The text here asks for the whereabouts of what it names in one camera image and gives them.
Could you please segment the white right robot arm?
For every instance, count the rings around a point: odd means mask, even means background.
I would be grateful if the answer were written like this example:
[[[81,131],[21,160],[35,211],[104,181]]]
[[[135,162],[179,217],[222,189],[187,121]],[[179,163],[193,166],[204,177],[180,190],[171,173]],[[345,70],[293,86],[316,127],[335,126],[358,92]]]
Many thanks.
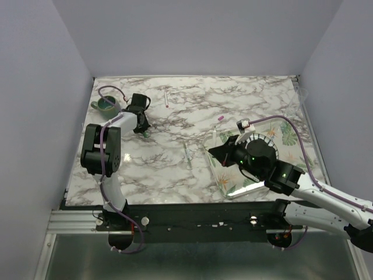
[[[269,224],[280,229],[284,225],[310,226],[334,232],[349,239],[356,247],[372,252],[371,202],[353,199],[342,192],[332,195],[329,185],[318,187],[303,169],[277,158],[275,146],[264,139],[236,144],[236,136],[208,152],[224,167],[237,165],[271,191],[293,196],[296,201],[277,199],[268,214]]]

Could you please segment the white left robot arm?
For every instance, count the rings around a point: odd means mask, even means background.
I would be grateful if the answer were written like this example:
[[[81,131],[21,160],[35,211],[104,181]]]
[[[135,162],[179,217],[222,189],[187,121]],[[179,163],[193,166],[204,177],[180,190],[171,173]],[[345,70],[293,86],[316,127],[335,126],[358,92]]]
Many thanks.
[[[150,97],[134,93],[131,103],[102,124],[89,124],[85,129],[80,164],[97,182],[104,201],[104,209],[112,212],[109,223],[116,230],[124,230],[129,216],[123,212],[126,198],[121,191],[117,171],[121,164],[121,138],[129,132],[145,134],[151,127],[146,110]]]

